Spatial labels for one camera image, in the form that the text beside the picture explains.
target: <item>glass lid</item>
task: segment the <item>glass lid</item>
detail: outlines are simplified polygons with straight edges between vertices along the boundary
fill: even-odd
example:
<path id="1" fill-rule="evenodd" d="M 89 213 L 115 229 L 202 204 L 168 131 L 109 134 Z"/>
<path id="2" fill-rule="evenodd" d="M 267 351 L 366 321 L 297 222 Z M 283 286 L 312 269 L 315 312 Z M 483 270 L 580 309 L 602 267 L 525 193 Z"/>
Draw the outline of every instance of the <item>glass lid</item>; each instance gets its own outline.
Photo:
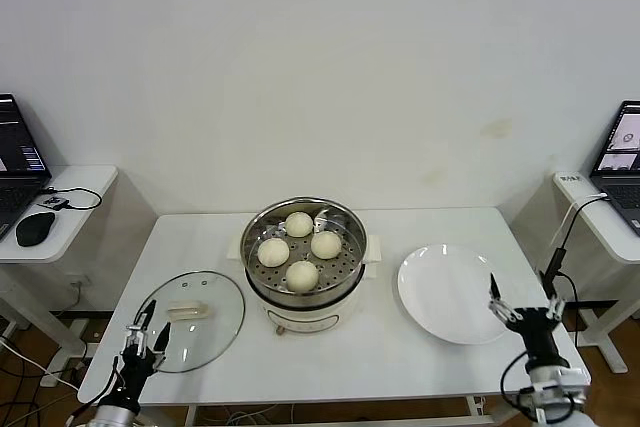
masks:
<path id="1" fill-rule="evenodd" d="M 171 322 L 160 372 L 188 372 L 217 359 L 235 340 L 244 320 L 242 292 L 233 280 L 217 272 L 174 277 L 147 297 L 136 319 L 152 300 L 156 307 L 147 330 L 149 348 Z"/>

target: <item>laptop keyboard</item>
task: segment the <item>laptop keyboard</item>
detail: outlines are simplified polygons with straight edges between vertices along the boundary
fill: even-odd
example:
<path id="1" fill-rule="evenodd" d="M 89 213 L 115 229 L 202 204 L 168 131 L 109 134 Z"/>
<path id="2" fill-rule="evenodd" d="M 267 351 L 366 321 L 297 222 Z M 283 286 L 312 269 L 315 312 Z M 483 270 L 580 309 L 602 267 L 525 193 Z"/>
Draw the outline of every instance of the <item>laptop keyboard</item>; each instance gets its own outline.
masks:
<path id="1" fill-rule="evenodd" d="M 623 209 L 640 209 L 640 185 L 608 185 L 607 191 Z"/>
<path id="2" fill-rule="evenodd" d="M 17 212 L 31 200 L 34 189 L 0 187 L 0 212 Z"/>

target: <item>white table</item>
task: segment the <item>white table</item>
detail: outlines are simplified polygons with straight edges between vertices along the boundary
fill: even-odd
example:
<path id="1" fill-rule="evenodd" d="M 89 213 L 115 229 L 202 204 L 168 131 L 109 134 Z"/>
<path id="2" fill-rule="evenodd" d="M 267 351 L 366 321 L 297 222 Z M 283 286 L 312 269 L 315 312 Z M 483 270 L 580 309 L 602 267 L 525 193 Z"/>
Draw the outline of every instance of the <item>white table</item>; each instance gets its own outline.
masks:
<path id="1" fill-rule="evenodd" d="M 569 203 L 600 192 L 589 178 L 579 172 L 558 172 L 554 175 L 553 181 Z M 640 264 L 640 237 L 631 230 L 611 204 L 595 202 L 584 208 L 580 216 L 611 257 L 622 264 Z M 636 270 L 629 278 L 618 302 L 600 318 L 596 317 L 591 309 L 580 310 L 587 329 L 578 334 L 578 346 L 598 347 L 612 372 L 628 372 L 624 360 L 609 338 L 609 332 L 638 309 L 640 271 Z"/>
<path id="2" fill-rule="evenodd" d="M 117 175 L 117 170 L 111 165 L 96 166 L 65 166 L 51 167 L 52 178 L 49 185 L 57 189 L 84 187 L 104 195 Z M 71 205 L 93 205 L 96 197 L 85 192 L 69 192 L 59 194 L 70 200 Z M 51 212 L 34 202 L 22 215 L 22 218 L 38 212 Z M 0 299 L 9 305 L 3 306 L 2 313 L 12 320 L 4 335 L 9 336 L 16 326 L 24 327 L 29 322 L 37 326 L 48 337 L 53 339 L 59 350 L 49 367 L 51 370 L 61 370 L 67 360 L 79 357 L 85 350 L 85 344 L 79 336 L 86 327 L 86 319 L 77 319 L 67 328 L 49 310 L 42 305 L 28 286 L 21 285 L 11 276 L 12 269 L 19 269 L 20 264 L 37 264 L 54 262 L 64 255 L 67 248 L 89 218 L 91 210 L 62 210 L 56 213 L 56 220 L 51 227 L 47 239 L 33 247 L 21 247 L 16 241 L 15 229 L 0 240 Z M 96 345 L 90 345 L 87 356 L 95 352 Z M 55 385 L 51 377 L 45 377 L 42 385 Z"/>
<path id="3" fill-rule="evenodd" d="M 547 305 L 543 291 L 500 213 L 493 208 L 359 211 L 367 231 L 378 234 L 382 262 L 377 276 L 363 280 L 358 307 L 335 329 L 312 335 L 278 336 L 250 289 L 242 265 L 226 257 L 230 242 L 250 214 L 160 217 L 134 269 L 79 399 L 95 396 L 122 347 L 124 327 L 146 296 L 166 280 L 195 270 L 233 278 L 246 301 L 242 329 L 216 361 L 186 374 L 156 374 L 142 394 L 144 405 L 299 403 L 484 395 L 499 392 L 507 363 L 524 350 L 507 332 L 481 346 L 460 346 L 422 330 L 398 298 L 397 269 L 418 247 L 464 244 L 483 253 L 516 291 L 504 292 L 514 306 Z M 489 301 L 487 279 L 487 302 Z M 564 328 L 555 333 L 560 353 L 587 372 Z M 522 365 L 507 388 L 529 385 Z"/>

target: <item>laptop screen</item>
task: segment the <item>laptop screen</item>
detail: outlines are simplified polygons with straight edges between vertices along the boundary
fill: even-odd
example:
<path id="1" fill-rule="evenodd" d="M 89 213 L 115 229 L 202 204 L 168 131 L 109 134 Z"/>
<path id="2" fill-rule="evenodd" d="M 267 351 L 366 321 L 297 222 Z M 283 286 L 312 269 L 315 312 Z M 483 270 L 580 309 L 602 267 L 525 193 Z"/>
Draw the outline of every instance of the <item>laptop screen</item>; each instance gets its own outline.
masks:
<path id="1" fill-rule="evenodd" d="M 640 173 L 640 103 L 623 103 L 594 173 Z"/>
<path id="2" fill-rule="evenodd" d="M 0 176 L 47 172 L 42 157 L 10 96 L 0 96 Z"/>

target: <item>power outlet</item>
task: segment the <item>power outlet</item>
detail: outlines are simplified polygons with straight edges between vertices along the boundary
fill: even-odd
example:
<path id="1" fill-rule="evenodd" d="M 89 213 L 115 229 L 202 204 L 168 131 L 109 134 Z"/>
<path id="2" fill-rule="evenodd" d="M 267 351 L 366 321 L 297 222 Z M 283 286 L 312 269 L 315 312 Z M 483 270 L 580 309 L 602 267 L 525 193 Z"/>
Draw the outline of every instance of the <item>power outlet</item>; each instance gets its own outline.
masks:
<path id="1" fill-rule="evenodd" d="M 78 283 L 81 283 L 83 287 L 91 285 L 91 280 L 85 274 L 64 274 L 64 277 L 69 285 Z"/>

